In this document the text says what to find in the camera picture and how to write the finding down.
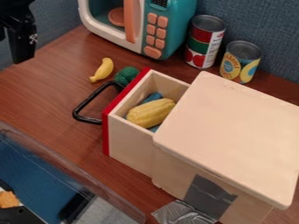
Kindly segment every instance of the teal microwave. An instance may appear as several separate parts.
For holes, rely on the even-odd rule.
[[[196,6],[197,0],[79,0],[89,31],[155,60],[184,43]]]

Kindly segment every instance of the microwave keypad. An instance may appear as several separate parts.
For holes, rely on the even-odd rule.
[[[148,25],[147,25],[147,46],[144,47],[144,53],[151,58],[158,60],[162,56],[162,51],[166,46],[166,28],[168,26],[167,17],[159,17],[155,13],[148,14]]]

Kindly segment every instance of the blue fabric backdrop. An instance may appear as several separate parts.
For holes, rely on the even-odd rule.
[[[80,23],[76,0],[37,0],[31,5],[39,33],[38,46]],[[222,18],[225,44],[252,41],[262,50],[261,69],[299,83],[298,0],[198,0],[198,13]],[[0,43],[0,70],[11,63],[6,41]]]

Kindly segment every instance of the can lid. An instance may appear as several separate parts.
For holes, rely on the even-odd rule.
[[[261,50],[253,43],[236,40],[227,45],[227,51],[243,60],[257,60],[261,57]]]
[[[207,32],[222,32],[226,29],[226,25],[218,17],[210,15],[199,15],[192,19],[195,27]]]

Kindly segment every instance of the box lid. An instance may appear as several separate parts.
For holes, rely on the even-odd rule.
[[[154,136],[162,150],[280,209],[293,200],[299,108],[202,72]]]

